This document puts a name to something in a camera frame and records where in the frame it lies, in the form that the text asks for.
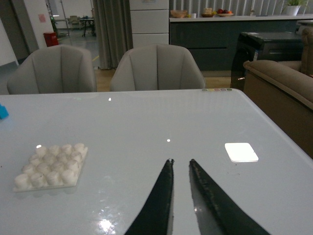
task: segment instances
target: sofa armrest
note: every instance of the sofa armrest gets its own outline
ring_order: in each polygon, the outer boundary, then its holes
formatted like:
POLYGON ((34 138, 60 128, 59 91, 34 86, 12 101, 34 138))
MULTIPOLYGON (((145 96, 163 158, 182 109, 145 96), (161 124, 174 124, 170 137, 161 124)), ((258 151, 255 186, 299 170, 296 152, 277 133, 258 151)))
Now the sofa armrest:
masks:
POLYGON ((313 110, 313 78, 270 60, 246 61, 244 67, 313 110))
POLYGON ((293 70, 301 71, 301 61, 278 61, 279 64, 287 66, 293 70))

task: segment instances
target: doorway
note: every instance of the doorway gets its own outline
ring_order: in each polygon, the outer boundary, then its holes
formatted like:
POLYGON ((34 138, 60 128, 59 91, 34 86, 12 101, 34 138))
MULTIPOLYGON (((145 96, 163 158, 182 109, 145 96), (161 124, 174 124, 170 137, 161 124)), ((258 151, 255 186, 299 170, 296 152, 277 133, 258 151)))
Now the doorway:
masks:
POLYGON ((30 51, 11 0, 0 1, 0 18, 14 54, 21 64, 30 55, 30 51))

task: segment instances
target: sofa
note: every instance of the sofa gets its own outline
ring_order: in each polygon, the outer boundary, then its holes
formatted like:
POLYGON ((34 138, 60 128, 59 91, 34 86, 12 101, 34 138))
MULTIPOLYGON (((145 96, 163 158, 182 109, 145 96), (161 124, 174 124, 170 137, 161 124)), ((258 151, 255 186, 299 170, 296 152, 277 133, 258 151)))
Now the sofa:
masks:
POLYGON ((246 61, 244 93, 313 159, 313 28, 301 61, 246 61))

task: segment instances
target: table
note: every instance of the table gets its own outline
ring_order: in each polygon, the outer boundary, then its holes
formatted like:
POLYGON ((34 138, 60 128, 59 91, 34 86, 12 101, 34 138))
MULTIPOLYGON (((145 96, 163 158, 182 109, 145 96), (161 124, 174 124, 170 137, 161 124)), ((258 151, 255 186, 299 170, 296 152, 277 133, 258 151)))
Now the table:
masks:
POLYGON ((195 159, 272 235, 312 234, 313 161, 241 91, 1 95, 1 235, 124 234, 165 161, 174 159, 174 235, 200 234, 189 184, 195 159), (74 188, 14 193, 38 144, 84 143, 74 188), (234 163, 248 142, 256 163, 234 163))
POLYGON ((89 26, 91 27, 91 31, 92 31, 92 35, 95 36, 95 29, 94 29, 94 19, 93 18, 88 18, 88 19, 80 19, 80 22, 84 23, 84 34, 82 35, 82 37, 86 36, 86 28, 87 28, 87 23, 89 24, 89 26))

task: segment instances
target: bubble mat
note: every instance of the bubble mat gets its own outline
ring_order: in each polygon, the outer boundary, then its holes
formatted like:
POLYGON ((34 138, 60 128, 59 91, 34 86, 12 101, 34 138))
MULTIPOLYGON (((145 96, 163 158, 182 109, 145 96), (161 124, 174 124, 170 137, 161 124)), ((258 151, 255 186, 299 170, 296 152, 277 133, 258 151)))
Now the bubble mat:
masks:
POLYGON ((74 146, 53 145, 36 149, 14 180, 14 192, 73 187, 83 167, 88 148, 83 143, 74 146))

